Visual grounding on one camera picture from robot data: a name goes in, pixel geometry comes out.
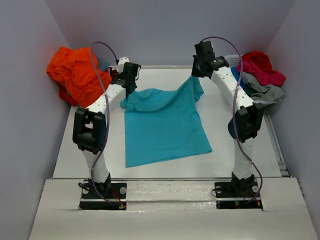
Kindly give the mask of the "teal t shirt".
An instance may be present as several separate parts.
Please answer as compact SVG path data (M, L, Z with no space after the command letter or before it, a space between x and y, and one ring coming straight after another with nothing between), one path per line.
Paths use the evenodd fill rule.
M200 80L191 76L176 90L149 88L124 99L125 166L210 153L196 106L203 94Z

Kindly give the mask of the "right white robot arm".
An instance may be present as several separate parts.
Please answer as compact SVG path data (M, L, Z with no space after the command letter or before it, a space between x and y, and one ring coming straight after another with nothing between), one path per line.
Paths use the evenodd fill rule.
M232 118L228 123L229 135L234 140L234 167L230 181L216 182L214 196L222 198L256 197L259 187L253 171L253 145L261 129L264 105L254 102L240 86L240 78L235 78L228 61L216 56L209 40L201 40L195 46L191 75L208 77L222 92L232 108Z

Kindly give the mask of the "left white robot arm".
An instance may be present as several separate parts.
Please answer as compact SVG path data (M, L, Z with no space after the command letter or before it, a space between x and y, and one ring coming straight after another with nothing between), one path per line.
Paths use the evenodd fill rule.
M136 88L140 64L125 57L118 61L117 69L108 67L111 82L104 93L86 108L78 108L74 114L72 141L84 155L88 171L88 186L80 187L105 199L111 191L111 175L104 158L110 125L110 113Z

